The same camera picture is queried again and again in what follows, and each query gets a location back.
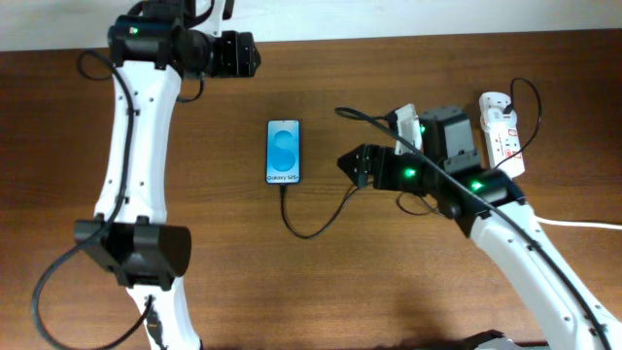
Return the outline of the blue screen Galaxy smartphone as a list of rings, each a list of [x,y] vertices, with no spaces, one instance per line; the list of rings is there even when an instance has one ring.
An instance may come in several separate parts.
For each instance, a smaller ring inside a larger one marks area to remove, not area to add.
[[[301,126],[298,120],[267,123],[265,181],[271,185],[301,180]]]

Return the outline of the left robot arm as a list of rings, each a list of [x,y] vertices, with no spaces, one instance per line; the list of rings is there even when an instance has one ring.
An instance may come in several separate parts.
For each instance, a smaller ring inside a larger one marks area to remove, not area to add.
[[[75,223],[85,253],[126,288],[153,349],[200,349],[186,300],[187,227],[166,223],[169,129],[182,83],[251,78],[249,32],[223,31],[233,0],[141,1],[108,30],[115,116],[105,184],[90,220]]]

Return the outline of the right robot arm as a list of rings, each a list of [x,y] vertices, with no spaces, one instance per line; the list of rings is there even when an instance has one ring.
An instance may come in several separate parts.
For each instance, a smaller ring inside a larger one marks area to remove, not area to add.
[[[502,271],[535,316],[552,349],[618,349],[621,323],[588,290],[554,247],[519,187],[501,170],[485,169],[470,119],[457,106],[429,110],[407,132],[360,111],[336,114],[375,125],[395,147],[361,144],[338,167],[359,186],[431,195]]]

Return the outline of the white USB charger plug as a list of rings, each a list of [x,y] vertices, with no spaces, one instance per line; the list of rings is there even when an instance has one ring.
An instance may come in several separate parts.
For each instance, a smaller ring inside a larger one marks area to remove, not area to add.
[[[511,128],[517,124],[516,112],[505,111],[510,102],[510,97],[502,92],[489,91],[480,96],[480,123],[484,131],[498,126]]]

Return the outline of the white power strip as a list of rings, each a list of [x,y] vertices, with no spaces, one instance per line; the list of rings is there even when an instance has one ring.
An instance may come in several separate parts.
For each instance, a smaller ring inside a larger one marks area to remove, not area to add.
[[[492,127],[488,132],[482,129],[490,166],[498,167],[509,178],[515,178],[525,172],[524,161],[518,154],[521,145],[516,125],[511,128]]]

